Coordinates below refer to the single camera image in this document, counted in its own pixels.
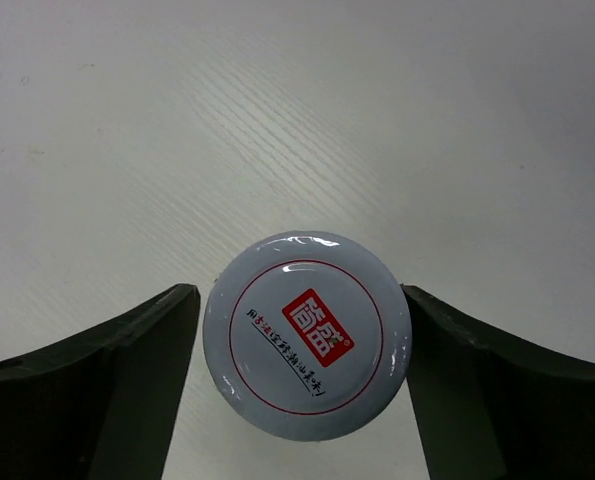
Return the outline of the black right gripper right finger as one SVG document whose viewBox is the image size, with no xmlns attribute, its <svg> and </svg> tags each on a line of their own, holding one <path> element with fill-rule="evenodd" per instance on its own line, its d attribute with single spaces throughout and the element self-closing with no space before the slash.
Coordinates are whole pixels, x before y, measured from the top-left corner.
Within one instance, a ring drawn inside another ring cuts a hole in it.
<svg viewBox="0 0 595 480">
<path fill-rule="evenodd" d="M 595 479 L 595 363 L 402 288 L 407 381 L 433 479 Z"/>
</svg>

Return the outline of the white lid sauce jar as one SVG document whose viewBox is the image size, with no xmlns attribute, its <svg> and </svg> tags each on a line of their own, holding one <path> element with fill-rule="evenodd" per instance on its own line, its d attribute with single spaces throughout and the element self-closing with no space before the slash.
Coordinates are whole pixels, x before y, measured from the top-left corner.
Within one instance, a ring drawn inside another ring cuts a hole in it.
<svg viewBox="0 0 595 480">
<path fill-rule="evenodd" d="M 408 302 L 389 269 L 337 234 L 291 231 L 237 255 L 206 302 L 216 388 L 280 438 L 343 437 L 394 399 L 412 353 Z"/>
</svg>

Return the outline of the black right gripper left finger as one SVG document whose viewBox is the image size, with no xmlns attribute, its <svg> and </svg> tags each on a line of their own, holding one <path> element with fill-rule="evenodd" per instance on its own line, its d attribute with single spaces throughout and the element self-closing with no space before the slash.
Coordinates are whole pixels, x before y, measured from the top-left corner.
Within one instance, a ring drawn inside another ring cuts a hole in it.
<svg viewBox="0 0 595 480">
<path fill-rule="evenodd" d="M 198 289 L 0 362 L 0 479 L 159 479 L 196 338 Z"/>
</svg>

